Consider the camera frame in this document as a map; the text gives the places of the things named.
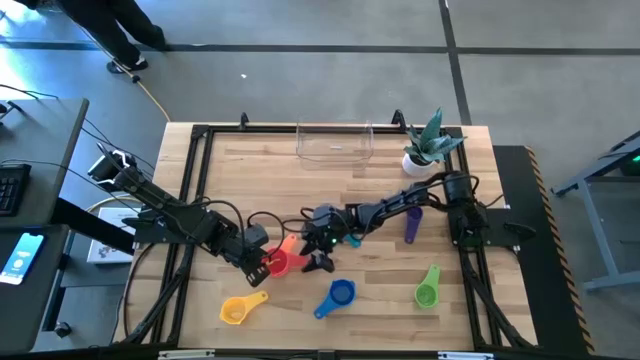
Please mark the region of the grey metal table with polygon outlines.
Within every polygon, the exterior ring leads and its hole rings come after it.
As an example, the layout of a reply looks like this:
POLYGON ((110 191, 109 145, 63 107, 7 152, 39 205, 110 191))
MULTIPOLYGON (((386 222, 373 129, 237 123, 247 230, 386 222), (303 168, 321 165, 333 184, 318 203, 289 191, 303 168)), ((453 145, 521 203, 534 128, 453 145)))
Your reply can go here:
POLYGON ((606 274, 583 284, 587 291, 640 284, 640 268, 623 271, 615 251, 640 246, 640 130, 592 164, 551 188, 557 197, 576 190, 584 203, 606 274))

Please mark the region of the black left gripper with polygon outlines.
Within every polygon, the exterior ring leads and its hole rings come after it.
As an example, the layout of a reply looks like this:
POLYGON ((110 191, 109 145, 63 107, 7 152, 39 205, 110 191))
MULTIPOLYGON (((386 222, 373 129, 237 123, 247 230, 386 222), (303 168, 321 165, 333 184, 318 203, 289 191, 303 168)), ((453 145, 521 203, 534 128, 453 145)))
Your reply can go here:
POLYGON ((267 235, 249 236, 243 240, 236 236, 224 245, 224 259, 231 265, 240 268, 251 287, 259 286, 271 272, 262 264, 261 258, 266 254, 262 248, 269 241, 267 235))

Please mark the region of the purple measuring cup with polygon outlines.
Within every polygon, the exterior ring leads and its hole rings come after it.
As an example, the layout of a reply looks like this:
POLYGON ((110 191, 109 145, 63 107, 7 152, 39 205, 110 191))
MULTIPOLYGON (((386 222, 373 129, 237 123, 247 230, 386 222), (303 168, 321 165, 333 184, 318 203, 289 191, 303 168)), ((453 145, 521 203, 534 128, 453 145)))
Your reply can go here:
POLYGON ((410 208, 406 212, 406 227, 404 242, 406 244, 413 244, 423 218, 423 210, 421 207, 410 208))

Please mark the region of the white printed booklet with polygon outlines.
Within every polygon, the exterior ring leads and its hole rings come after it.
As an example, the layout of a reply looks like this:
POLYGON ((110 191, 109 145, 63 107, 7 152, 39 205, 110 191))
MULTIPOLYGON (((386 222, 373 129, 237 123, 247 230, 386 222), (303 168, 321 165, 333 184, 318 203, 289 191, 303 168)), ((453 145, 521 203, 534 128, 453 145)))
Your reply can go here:
MULTIPOLYGON (((139 211, 139 208, 102 207, 98 212, 98 217, 134 235, 135 229, 126 226, 123 219, 136 217, 136 211, 139 211)), ((123 264, 130 263, 132 259, 132 255, 128 255, 93 239, 90 244, 86 262, 97 265, 123 264)))

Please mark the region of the black aluminium table frame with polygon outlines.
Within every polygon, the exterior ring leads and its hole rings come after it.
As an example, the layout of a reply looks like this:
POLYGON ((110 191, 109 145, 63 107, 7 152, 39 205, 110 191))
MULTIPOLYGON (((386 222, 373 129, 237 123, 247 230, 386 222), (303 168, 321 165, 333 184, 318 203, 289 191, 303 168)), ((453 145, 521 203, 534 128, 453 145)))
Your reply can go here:
MULTIPOLYGON (((190 150, 192 127, 167 125, 154 182, 180 190, 184 168, 206 168, 203 194, 214 208, 262 224, 273 242, 279 219, 295 220, 303 207, 324 203, 374 202, 411 183, 401 166, 408 137, 392 125, 374 138, 374 153, 359 170, 307 170, 296 155, 294 133, 216 132, 212 152, 190 150)), ((252 291, 244 274, 225 261, 197 251, 191 269, 179 343, 184 348, 469 350, 473 346, 459 256, 451 245, 446 216, 429 209, 413 244, 403 240, 404 220, 395 217, 359 248, 335 248, 333 273, 317 270, 268 278, 269 299, 240 325, 219 318, 222 304, 252 291), (429 267, 441 268, 439 303, 420 308, 416 287, 429 267), (355 282, 355 300, 316 319, 333 280, 355 282)))

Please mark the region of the clear plastic basket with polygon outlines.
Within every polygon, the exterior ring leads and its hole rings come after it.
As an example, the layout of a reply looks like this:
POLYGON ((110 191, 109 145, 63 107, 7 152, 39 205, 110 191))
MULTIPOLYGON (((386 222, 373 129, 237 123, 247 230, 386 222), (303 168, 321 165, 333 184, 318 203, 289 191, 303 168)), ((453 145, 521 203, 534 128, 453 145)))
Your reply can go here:
POLYGON ((372 124, 298 123, 296 155, 307 170, 364 169, 374 153, 372 124))

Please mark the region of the red measuring cup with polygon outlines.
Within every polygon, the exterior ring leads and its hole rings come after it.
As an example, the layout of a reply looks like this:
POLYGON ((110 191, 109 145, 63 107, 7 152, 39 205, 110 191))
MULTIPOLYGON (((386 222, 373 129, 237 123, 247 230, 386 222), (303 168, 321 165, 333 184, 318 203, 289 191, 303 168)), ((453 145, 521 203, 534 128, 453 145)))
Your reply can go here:
POLYGON ((293 268, 302 268, 308 261, 309 256, 292 254, 282 249, 278 249, 270 257, 265 258, 265 264, 273 277, 282 277, 293 268))

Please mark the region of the yellow measuring cup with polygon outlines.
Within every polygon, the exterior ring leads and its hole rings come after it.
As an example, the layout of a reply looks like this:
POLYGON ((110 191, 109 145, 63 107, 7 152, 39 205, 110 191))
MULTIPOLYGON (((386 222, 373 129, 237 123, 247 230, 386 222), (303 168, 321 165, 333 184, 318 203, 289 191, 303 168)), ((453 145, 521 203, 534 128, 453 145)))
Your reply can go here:
POLYGON ((240 325, 255 307, 268 299, 269 295, 266 291, 258 291, 242 297, 231 297, 222 304, 219 318, 227 324, 240 325))

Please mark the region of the green measuring cup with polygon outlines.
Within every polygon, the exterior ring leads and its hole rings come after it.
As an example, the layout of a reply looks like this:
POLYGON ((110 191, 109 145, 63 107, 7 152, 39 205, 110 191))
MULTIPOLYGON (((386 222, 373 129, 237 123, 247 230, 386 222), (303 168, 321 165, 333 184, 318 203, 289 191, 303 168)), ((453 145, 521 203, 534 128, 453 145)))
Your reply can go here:
POLYGON ((441 268, 432 264, 421 283, 416 287, 414 298, 420 308, 432 308, 439 303, 439 280, 441 268))

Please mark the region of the smartphone with lit screen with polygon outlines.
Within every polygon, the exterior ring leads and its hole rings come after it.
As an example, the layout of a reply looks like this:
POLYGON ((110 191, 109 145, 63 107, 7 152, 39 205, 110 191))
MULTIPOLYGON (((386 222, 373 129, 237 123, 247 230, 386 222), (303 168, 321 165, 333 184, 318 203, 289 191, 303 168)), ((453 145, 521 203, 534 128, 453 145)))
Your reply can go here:
POLYGON ((42 234, 23 233, 0 271, 0 283, 20 285, 44 242, 42 234))

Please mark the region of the person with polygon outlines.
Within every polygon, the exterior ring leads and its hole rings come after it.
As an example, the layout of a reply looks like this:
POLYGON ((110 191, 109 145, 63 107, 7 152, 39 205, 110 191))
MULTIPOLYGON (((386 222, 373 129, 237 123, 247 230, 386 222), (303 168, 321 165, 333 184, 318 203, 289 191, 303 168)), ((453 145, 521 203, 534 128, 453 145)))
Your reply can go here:
POLYGON ((113 59, 106 68, 113 74, 146 69, 149 64, 127 38, 159 51, 168 46, 161 27, 155 25, 135 0, 53 0, 76 24, 84 28, 113 59))

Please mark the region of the blue measuring cup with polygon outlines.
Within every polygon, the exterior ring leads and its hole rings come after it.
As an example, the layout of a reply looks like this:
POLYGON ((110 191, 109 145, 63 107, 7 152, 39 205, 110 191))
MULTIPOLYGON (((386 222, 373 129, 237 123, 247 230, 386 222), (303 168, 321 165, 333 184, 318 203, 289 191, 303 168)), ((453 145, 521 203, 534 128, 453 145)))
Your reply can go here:
POLYGON ((333 280, 324 300, 314 310, 316 319, 328 316, 332 311, 349 306, 356 297, 355 282, 347 279, 333 280))

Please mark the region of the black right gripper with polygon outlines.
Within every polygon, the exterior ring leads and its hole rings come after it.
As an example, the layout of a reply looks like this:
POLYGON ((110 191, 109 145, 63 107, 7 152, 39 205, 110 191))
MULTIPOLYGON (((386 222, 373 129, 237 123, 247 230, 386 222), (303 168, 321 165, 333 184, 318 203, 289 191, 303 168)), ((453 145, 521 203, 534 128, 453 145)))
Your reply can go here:
MULTIPOLYGON (((299 254, 305 256, 316 250, 332 250, 344 237, 350 234, 349 213, 332 205, 321 205, 315 209, 303 207, 300 210, 305 219, 301 229, 305 245, 299 254)), ((311 254, 309 261, 302 267, 302 272, 324 270, 335 271, 333 260, 326 253, 311 254)))

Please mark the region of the black mat with hazard stripe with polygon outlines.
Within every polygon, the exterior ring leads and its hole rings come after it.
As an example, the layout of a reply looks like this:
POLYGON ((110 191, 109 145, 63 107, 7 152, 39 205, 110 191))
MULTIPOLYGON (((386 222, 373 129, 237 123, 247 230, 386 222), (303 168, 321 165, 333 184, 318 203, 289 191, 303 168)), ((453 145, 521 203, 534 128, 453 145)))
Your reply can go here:
POLYGON ((593 355, 595 347, 535 153, 525 146, 493 150, 511 219, 536 231, 522 243, 518 260, 538 344, 549 352, 593 355))

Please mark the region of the snake plant in white pot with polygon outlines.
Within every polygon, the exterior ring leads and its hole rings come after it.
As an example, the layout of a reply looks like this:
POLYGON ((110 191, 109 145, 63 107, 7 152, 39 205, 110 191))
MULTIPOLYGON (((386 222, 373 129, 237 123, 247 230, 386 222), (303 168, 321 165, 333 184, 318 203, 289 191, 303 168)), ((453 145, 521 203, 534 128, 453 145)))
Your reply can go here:
POLYGON ((404 148, 405 155, 402 160, 402 168, 407 175, 426 175, 431 166, 443 163, 445 156, 464 142, 465 137, 441 135, 442 120, 443 112, 438 108, 421 131, 413 125, 409 126, 406 133, 410 144, 404 148))

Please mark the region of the dark grey desk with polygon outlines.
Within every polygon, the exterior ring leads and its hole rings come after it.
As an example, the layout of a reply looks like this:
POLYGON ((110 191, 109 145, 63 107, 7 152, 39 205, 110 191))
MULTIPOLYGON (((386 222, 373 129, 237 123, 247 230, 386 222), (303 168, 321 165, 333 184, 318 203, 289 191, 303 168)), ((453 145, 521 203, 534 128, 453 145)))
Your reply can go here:
POLYGON ((0 227, 50 222, 89 108, 78 99, 15 100, 0 119, 0 168, 31 167, 17 214, 0 216, 0 227))

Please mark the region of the black keyboard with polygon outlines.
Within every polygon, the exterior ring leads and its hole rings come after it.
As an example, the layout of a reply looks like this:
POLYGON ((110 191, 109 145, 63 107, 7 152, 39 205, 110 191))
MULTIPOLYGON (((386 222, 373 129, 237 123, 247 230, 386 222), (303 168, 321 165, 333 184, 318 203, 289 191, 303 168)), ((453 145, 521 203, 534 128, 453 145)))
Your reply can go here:
POLYGON ((13 217, 18 213, 30 171, 28 164, 0 166, 0 217, 13 217))

